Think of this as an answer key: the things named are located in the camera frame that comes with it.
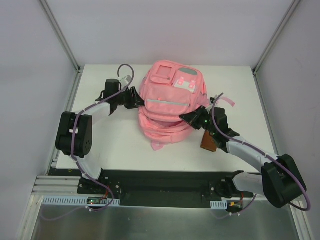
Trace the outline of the brown leather wallet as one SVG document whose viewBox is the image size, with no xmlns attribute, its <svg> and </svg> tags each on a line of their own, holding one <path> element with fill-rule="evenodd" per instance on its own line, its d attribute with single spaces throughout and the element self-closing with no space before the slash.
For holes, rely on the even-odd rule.
<svg viewBox="0 0 320 240">
<path fill-rule="evenodd" d="M 200 144 L 200 148 L 210 151 L 210 152 L 216 152 L 217 146 L 213 140 L 213 138 L 210 136 L 210 133 L 208 131 L 205 131 L 203 134 L 203 138 Z"/>
</svg>

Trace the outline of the pink student backpack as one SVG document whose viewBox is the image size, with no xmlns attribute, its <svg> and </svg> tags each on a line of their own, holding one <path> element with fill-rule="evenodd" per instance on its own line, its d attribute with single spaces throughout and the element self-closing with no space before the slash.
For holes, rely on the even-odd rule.
<svg viewBox="0 0 320 240">
<path fill-rule="evenodd" d="M 140 84 L 139 95 L 144 100 L 139 125 L 154 151 L 184 141 L 193 128 L 180 115 L 211 104 L 203 74 L 169 60 L 154 63 Z"/>
</svg>

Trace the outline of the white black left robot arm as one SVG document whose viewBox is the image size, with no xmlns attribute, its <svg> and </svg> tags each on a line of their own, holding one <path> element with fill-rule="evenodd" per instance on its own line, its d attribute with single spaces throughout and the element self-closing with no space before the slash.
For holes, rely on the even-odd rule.
<svg viewBox="0 0 320 240">
<path fill-rule="evenodd" d="M 102 168 L 91 153 L 93 126 L 112 115 L 119 106 L 131 110 L 144 105 L 134 86 L 122 86 L 120 80 L 107 79 L 104 90 L 92 105 L 78 112 L 65 111 L 61 114 L 55 148 L 76 163 L 82 177 L 90 180 L 88 188 L 94 194 L 102 194 L 106 183 L 100 179 Z"/>
</svg>

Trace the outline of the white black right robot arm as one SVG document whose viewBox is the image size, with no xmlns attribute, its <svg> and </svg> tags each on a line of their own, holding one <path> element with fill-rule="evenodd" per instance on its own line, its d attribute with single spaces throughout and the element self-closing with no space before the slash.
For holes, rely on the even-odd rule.
<svg viewBox="0 0 320 240">
<path fill-rule="evenodd" d="M 259 174 L 237 171 L 226 180 L 225 192 L 237 197 L 242 192 L 264 196 L 271 205 L 282 208 L 300 196 L 304 196 L 308 211 L 311 207 L 307 186 L 294 161 L 288 155 L 276 155 L 256 147 L 229 127 L 225 110 L 204 106 L 193 112 L 180 115 L 180 119 L 195 130 L 206 130 L 216 147 L 227 154 L 245 161 Z"/>
</svg>

